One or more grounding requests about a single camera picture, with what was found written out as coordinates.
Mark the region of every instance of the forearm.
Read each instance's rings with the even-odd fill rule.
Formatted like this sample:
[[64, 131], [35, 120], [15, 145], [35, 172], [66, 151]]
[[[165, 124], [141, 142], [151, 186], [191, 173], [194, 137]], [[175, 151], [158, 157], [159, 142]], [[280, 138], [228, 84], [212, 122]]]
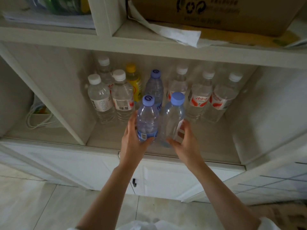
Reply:
[[77, 224], [80, 230], [113, 230], [134, 169], [116, 167], [99, 196]]
[[253, 215], [230, 189], [205, 164], [193, 171], [226, 230], [256, 230], [260, 220]]

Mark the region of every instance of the yellow bottle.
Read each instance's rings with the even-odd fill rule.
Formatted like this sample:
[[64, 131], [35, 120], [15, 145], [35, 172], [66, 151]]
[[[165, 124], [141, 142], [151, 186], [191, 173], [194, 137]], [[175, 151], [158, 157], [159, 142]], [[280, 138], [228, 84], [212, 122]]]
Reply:
[[126, 65], [126, 79], [133, 86], [133, 100], [139, 102], [142, 100], [142, 82], [134, 63]]

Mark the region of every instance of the yellow bottle cap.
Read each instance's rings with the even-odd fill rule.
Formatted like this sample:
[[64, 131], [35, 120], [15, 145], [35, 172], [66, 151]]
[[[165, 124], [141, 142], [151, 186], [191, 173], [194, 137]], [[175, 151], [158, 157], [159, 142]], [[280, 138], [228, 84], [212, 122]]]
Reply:
[[129, 63], [126, 65], [126, 71], [128, 73], [134, 73], [135, 72], [135, 64], [134, 63]]

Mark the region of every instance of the white sleeve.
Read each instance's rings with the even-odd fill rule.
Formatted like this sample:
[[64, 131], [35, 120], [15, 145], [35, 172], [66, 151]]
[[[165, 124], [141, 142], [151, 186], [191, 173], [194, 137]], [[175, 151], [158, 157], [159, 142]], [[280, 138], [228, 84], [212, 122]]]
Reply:
[[266, 217], [261, 217], [261, 224], [258, 230], [280, 230], [279, 227], [274, 224], [274, 222]]

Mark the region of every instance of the white cable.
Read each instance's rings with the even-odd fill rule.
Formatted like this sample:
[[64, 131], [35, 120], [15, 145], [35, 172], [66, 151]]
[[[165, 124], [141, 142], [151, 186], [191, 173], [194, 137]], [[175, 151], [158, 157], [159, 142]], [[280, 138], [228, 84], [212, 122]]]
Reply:
[[44, 121], [42, 121], [41, 123], [37, 124], [36, 126], [32, 126], [31, 125], [31, 116], [33, 115], [33, 113], [35, 112], [35, 110], [38, 108], [37, 106], [35, 108], [31, 107], [29, 113], [27, 114], [27, 117], [26, 117], [26, 125], [27, 125], [27, 128], [29, 129], [35, 129], [37, 127], [44, 127], [46, 125], [49, 125], [49, 124], [52, 124], [52, 123], [56, 123], [57, 121], [53, 121], [53, 122], [49, 122], [51, 120], [51, 118], [53, 117], [53, 114], [51, 113], [49, 115], [48, 118], [46, 118]]

